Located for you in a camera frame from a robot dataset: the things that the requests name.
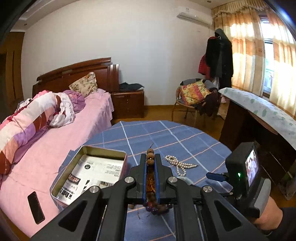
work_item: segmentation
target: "air conditioner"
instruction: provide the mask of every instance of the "air conditioner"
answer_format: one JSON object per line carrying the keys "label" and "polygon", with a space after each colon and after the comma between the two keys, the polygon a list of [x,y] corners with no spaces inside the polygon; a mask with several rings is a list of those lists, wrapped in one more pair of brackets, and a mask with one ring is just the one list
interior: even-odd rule
{"label": "air conditioner", "polygon": [[211,26],[213,22],[212,16],[187,7],[178,7],[177,17],[194,23],[203,24],[208,27]]}

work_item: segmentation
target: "pearl necklace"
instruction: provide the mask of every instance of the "pearl necklace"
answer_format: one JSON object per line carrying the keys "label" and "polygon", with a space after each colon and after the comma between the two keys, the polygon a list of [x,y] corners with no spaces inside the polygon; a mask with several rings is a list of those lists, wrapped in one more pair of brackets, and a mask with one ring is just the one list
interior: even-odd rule
{"label": "pearl necklace", "polygon": [[185,169],[190,169],[190,168],[195,168],[198,165],[194,165],[194,164],[189,164],[189,163],[183,163],[183,162],[179,162],[178,159],[175,156],[170,156],[167,155],[165,157],[165,159],[173,166],[176,166],[177,168],[177,173],[179,176],[184,177],[186,175],[186,170]]}

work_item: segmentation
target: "curtain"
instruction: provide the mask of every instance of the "curtain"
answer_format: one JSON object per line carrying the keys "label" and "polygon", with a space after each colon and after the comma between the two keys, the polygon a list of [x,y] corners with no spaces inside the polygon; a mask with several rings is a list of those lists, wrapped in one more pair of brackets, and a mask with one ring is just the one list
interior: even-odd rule
{"label": "curtain", "polygon": [[221,28],[232,43],[232,87],[263,93],[264,41],[257,10],[268,6],[261,0],[243,0],[212,9],[214,28]]}
{"label": "curtain", "polygon": [[274,29],[274,79],[269,101],[296,119],[296,43],[289,29],[272,11],[266,11]]}
{"label": "curtain", "polygon": [[268,8],[268,6],[262,0],[239,0],[213,8],[212,16],[215,18],[221,13],[236,13],[245,8],[252,8],[257,11],[264,11]]}

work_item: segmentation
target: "hanging clothes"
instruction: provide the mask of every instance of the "hanging clothes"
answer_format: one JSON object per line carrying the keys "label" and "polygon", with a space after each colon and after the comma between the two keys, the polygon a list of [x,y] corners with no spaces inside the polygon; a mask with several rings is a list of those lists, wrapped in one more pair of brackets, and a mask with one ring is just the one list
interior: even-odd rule
{"label": "hanging clothes", "polygon": [[198,68],[198,72],[202,75],[205,75],[205,79],[209,80],[210,79],[210,67],[207,65],[205,61],[205,55],[202,57],[200,60],[200,66]]}
{"label": "hanging clothes", "polygon": [[215,77],[215,78],[214,78],[213,85],[214,85],[217,89],[219,89],[219,87],[220,87],[219,77]]}
{"label": "hanging clothes", "polygon": [[209,38],[205,55],[210,67],[210,77],[219,77],[219,89],[231,87],[233,76],[232,44],[222,29],[215,31],[216,38]]}

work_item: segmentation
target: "wooden cabinet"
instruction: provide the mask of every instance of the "wooden cabinet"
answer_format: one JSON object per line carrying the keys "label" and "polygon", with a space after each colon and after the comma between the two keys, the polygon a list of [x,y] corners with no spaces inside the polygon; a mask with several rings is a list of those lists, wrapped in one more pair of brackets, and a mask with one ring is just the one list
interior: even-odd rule
{"label": "wooden cabinet", "polygon": [[144,91],[112,92],[113,118],[143,118]]}

